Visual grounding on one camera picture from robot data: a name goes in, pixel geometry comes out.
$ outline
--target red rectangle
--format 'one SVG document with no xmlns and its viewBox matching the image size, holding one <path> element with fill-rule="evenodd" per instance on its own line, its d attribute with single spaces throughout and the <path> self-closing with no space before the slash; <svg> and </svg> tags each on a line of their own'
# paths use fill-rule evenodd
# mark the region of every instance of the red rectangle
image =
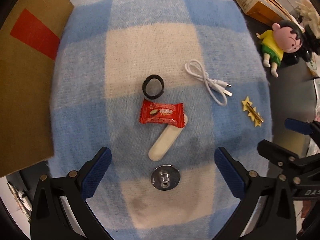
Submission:
<svg viewBox="0 0 320 240">
<path fill-rule="evenodd" d="M 59 37 L 27 9 L 20 14 L 10 35 L 55 60 Z"/>
</svg>

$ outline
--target white square on blanket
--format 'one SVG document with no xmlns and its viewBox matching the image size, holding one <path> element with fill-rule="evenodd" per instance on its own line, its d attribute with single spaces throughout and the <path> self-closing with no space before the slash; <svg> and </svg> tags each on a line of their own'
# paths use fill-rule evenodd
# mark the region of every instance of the white square on blanket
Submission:
<svg viewBox="0 0 320 240">
<path fill-rule="evenodd" d="M 165 88 L 200 83 L 184 69 L 192 58 L 203 62 L 193 25 L 156 23 L 110 30 L 106 39 L 106 98 L 142 93 L 143 81 L 152 74 L 163 78 Z"/>
<path fill-rule="evenodd" d="M 177 187 L 154 188 L 150 179 L 121 182 L 128 213 L 135 228 L 183 224 L 212 214 L 214 164 L 182 171 Z"/>
</svg>

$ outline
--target plaid blanket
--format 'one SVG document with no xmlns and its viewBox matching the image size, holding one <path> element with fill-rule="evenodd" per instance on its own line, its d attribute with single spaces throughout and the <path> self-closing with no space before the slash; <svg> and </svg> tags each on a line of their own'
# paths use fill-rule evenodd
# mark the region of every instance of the plaid blanket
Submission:
<svg viewBox="0 0 320 240">
<path fill-rule="evenodd" d="M 261 176 L 267 161 L 256 151 L 270 140 L 268 83 L 260 56 L 233 0 L 71 0 L 52 86 L 52 176 L 78 170 L 102 146 L 112 164 L 87 203 L 115 240 L 212 239 L 238 204 L 213 161 L 224 146 Z M 189 76 L 189 59 L 211 78 L 232 85 L 219 106 Z M 161 103 L 183 102 L 188 124 L 164 158 L 148 151 L 165 125 L 138 122 L 147 76 L 164 79 Z M 246 96 L 265 122 L 254 127 L 242 112 Z M 179 169 L 180 184 L 159 191 L 156 167 Z"/>
</svg>

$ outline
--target cartoon figurine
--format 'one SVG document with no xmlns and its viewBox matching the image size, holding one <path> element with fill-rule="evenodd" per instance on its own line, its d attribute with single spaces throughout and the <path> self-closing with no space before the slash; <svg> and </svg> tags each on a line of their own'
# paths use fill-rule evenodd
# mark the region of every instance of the cartoon figurine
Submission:
<svg viewBox="0 0 320 240">
<path fill-rule="evenodd" d="M 256 35 L 262 40 L 263 65 L 271 67 L 271 74 L 278 77 L 277 68 L 280 66 L 283 52 L 293 53 L 300 49 L 303 34 L 299 26 L 289 20 L 274 23 L 272 29 L 273 31 L 267 30 L 261 35 Z"/>
</svg>

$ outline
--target red candy wrapper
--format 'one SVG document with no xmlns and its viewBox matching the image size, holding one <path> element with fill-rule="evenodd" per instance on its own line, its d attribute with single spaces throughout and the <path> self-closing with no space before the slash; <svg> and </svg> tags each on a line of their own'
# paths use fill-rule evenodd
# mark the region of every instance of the red candy wrapper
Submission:
<svg viewBox="0 0 320 240">
<path fill-rule="evenodd" d="M 159 104 L 144 99 L 141 107 L 139 122 L 167 123 L 179 128 L 183 128 L 183 103 L 176 105 Z"/>
</svg>

